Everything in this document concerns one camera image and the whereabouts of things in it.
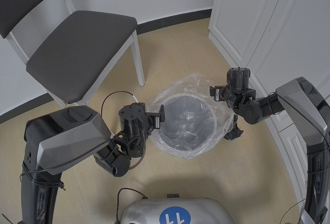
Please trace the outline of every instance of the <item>floor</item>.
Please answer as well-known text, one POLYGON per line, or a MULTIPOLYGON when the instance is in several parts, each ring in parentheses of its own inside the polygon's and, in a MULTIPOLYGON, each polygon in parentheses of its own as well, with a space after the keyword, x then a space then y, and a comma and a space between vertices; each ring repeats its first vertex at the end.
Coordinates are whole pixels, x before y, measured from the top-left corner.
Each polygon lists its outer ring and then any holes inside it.
MULTIPOLYGON (((100 111, 111 92, 127 90, 148 103, 171 82, 191 73, 207 75, 216 84, 226 83, 228 63, 208 38, 209 19, 183 23, 138 36, 146 84, 138 85, 130 49, 122 56, 89 103, 100 111)), ((104 120, 120 129, 118 111, 132 103, 130 95, 118 93, 105 103, 104 120)), ((0 125, 0 213, 13 223, 21 220, 20 182, 28 120, 59 110, 56 102, 24 113, 0 125)), ((276 223, 297 201, 287 169, 264 122, 249 125, 239 118, 243 135, 222 140, 209 152, 186 160, 157 149, 150 139, 143 162, 124 177, 114 178, 89 157, 65 171, 59 190, 54 224, 114 223, 117 192, 130 187, 149 198, 179 193, 181 197, 208 197, 220 201, 236 224, 276 223)), ((119 213, 141 197, 123 191, 119 213)), ((298 207, 282 223, 297 223, 298 207)), ((0 223, 8 222, 0 216, 0 223)))

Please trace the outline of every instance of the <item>chair seat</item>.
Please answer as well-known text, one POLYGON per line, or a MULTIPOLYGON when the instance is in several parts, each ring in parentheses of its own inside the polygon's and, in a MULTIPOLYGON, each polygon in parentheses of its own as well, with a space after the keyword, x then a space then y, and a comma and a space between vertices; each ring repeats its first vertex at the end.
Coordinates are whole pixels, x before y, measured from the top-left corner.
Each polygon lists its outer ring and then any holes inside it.
POLYGON ((77 102, 136 28, 133 17, 76 11, 39 46, 26 70, 64 102, 77 102))

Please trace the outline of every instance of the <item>plastic bag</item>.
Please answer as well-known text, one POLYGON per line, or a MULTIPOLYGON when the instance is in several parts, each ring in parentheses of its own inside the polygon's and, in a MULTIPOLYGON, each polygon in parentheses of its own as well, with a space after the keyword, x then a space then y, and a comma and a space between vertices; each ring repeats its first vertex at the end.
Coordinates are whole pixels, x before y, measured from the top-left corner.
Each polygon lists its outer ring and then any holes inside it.
POLYGON ((209 86, 214 84, 207 77, 191 74, 170 84, 148 103, 149 112, 164 105, 165 122, 150 137, 159 149, 192 159, 212 149, 232 130, 234 112, 225 102, 210 97, 209 86))

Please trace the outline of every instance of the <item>blue circular logo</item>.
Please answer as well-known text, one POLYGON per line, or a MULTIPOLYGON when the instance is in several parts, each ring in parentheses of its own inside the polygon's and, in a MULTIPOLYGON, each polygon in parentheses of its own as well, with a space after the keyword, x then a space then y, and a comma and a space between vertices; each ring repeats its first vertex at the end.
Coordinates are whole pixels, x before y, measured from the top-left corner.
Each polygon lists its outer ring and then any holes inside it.
POLYGON ((159 216, 160 224, 190 224, 190 221, 189 212, 179 206, 168 207, 159 216))

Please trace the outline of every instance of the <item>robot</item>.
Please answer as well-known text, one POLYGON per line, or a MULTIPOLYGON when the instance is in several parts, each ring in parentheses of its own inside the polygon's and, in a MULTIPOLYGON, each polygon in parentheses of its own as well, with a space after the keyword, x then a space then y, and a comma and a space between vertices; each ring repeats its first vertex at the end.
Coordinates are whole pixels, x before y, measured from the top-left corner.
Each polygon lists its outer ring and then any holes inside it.
MULTIPOLYGON (((329 188, 330 107, 305 78, 296 78, 265 98, 256 98, 249 88, 250 70, 231 68, 225 86, 210 87, 215 101, 225 101, 249 124, 286 110, 307 145, 308 180, 305 205, 299 224, 321 224, 327 213, 329 188)), ((132 168, 131 157, 143 157, 153 129, 165 121, 164 106, 148 113, 144 103, 119 111, 121 131, 114 135, 100 114, 88 106, 69 107, 27 123, 19 224, 51 224, 58 188, 64 189, 62 172, 90 155, 114 177, 132 168)), ((234 224, 226 209, 207 198, 166 199, 133 202, 124 210, 121 224, 234 224)))

